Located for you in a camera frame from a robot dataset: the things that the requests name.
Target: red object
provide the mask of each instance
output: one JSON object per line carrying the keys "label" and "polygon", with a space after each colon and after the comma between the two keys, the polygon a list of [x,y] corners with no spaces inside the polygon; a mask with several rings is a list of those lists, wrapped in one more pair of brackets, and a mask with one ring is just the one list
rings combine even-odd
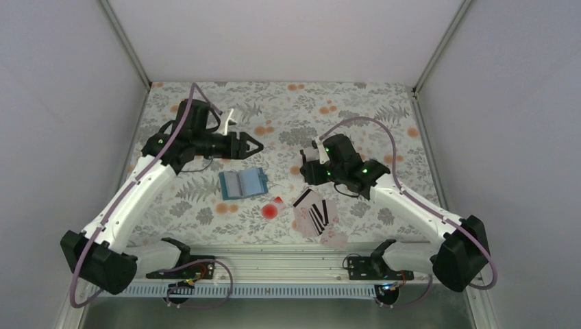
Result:
{"label": "red object", "polygon": [[278,210],[273,204],[267,204],[262,207],[262,216],[266,219],[272,219],[278,215]]}

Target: playing card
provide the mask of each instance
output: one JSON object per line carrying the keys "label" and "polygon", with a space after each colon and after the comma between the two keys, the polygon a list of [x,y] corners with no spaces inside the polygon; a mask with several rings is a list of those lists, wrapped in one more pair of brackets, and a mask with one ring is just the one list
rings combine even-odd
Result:
{"label": "playing card", "polygon": [[305,238],[319,236],[324,230],[324,227],[318,226],[313,221],[313,217],[316,214],[312,211],[312,205],[321,200],[323,200],[323,197],[320,194],[307,188],[293,203],[296,230]]}
{"label": "playing card", "polygon": [[312,205],[313,210],[317,213],[318,218],[324,226],[338,223],[337,202],[335,200],[321,200]]}
{"label": "playing card", "polygon": [[338,231],[333,225],[328,226],[325,232],[321,235],[319,241],[322,245],[331,247],[337,250],[345,250],[347,247],[347,239],[349,237],[344,233]]}
{"label": "playing card", "polygon": [[271,203],[278,209],[278,212],[282,212],[288,208],[281,197],[275,197]]}

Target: metal floor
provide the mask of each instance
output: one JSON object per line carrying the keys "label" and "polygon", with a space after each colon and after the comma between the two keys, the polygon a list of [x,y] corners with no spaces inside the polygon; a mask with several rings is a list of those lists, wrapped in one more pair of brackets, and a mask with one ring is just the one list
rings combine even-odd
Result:
{"label": "metal floor", "polygon": [[[410,285],[400,303],[425,287]],[[216,300],[191,300],[209,304]],[[160,298],[102,297],[85,312],[80,328],[474,328],[465,293],[436,285],[421,304],[381,309],[366,300],[234,299],[214,310],[168,308]]]}

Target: black cable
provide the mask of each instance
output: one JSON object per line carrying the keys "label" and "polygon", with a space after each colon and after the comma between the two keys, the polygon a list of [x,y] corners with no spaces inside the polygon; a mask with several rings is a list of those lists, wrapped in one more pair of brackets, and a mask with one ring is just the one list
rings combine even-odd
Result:
{"label": "black cable", "polygon": [[333,184],[333,187],[335,188],[335,191],[337,191],[337,193],[339,193],[341,195],[344,195],[346,197],[355,197],[355,198],[357,198],[361,195],[360,193],[357,193],[357,195],[343,193],[337,188],[337,185],[338,185],[338,183],[335,183],[335,184]]}
{"label": "black cable", "polygon": [[346,255],[345,258],[343,259],[343,262],[341,263],[341,267],[343,267],[343,269],[349,270],[349,268],[345,267],[345,261],[347,260],[347,258],[349,258],[349,256],[352,256],[352,255],[361,257],[360,254],[348,254],[348,255]]}
{"label": "black cable", "polygon": [[216,132],[216,130],[218,130],[218,128],[220,128],[220,124],[222,123],[222,120],[220,120],[220,116],[218,115],[218,113],[216,113],[216,110],[214,109],[214,104],[209,103],[210,104],[210,111],[212,112],[212,115],[214,116],[214,119],[216,119],[216,122],[218,123],[216,125],[216,127],[211,127],[208,128],[207,131],[209,132]]}
{"label": "black cable", "polygon": [[174,122],[175,122],[175,120],[170,120],[170,121],[167,121],[166,123],[164,123],[164,125],[163,125],[163,126],[161,126],[159,133],[161,133],[161,134],[165,133],[166,129],[167,129],[167,128],[168,128],[170,125],[172,125]]}
{"label": "black cable", "polygon": [[202,169],[198,169],[198,170],[182,170],[182,171],[180,171],[180,173],[199,173],[201,171],[204,171],[204,170],[208,169],[212,165],[212,162],[214,162],[214,158],[210,158],[210,163],[208,163],[208,165],[205,166]]}

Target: gray leaf pattern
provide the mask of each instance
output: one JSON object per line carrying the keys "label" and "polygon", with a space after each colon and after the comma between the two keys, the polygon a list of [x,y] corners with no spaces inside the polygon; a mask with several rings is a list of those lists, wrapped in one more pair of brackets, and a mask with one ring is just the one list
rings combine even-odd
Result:
{"label": "gray leaf pattern", "polygon": [[196,215],[196,220],[199,221],[201,225],[208,225],[212,223],[212,219],[214,219],[214,216],[212,215],[212,210],[210,207],[202,208],[198,212],[198,215]]}
{"label": "gray leaf pattern", "polygon": [[351,206],[351,210],[349,212],[351,213],[351,215],[355,217],[362,218],[363,216],[365,216],[365,213],[369,209],[371,209],[369,202],[358,202]]}
{"label": "gray leaf pattern", "polygon": [[184,213],[188,210],[191,209],[192,205],[189,204],[188,202],[185,201],[180,201],[177,204],[174,204],[173,206],[171,206],[171,209],[169,210],[169,213],[176,216],[177,218],[180,218],[181,216],[184,215]]}
{"label": "gray leaf pattern", "polygon": [[[397,172],[409,187],[438,202],[421,139],[416,131],[405,86],[372,83],[267,83],[207,82],[199,84],[215,106],[240,111],[241,120],[230,127],[246,132],[264,144],[264,151],[245,160],[214,159],[200,173],[181,173],[155,198],[130,239],[135,245],[166,236],[190,244],[297,244],[318,243],[305,239],[293,229],[292,207],[266,220],[262,207],[280,196],[289,205],[306,187],[297,168],[299,151],[338,122],[356,117],[375,117],[385,123],[398,144]],[[175,105],[189,93],[190,83],[153,83],[137,132],[131,165],[140,157],[147,139],[161,125],[175,118]],[[364,121],[341,127],[362,156],[385,163],[391,147],[385,134]],[[209,160],[196,159],[184,170],[197,170]],[[223,201],[218,172],[262,167],[269,177],[269,194],[244,200]],[[379,204],[338,195],[331,184],[311,186],[327,199],[337,202],[340,214],[335,228],[350,243],[380,242],[385,239],[424,241],[404,219]]]}
{"label": "gray leaf pattern", "polygon": [[388,208],[383,208],[378,213],[378,219],[384,225],[391,226],[391,225],[393,225],[393,220],[395,219],[395,217],[391,213],[391,210],[389,210]]}
{"label": "gray leaf pattern", "polygon": [[290,146],[309,147],[313,136],[317,136],[317,131],[313,127],[291,128],[287,132],[280,133],[278,140]]}

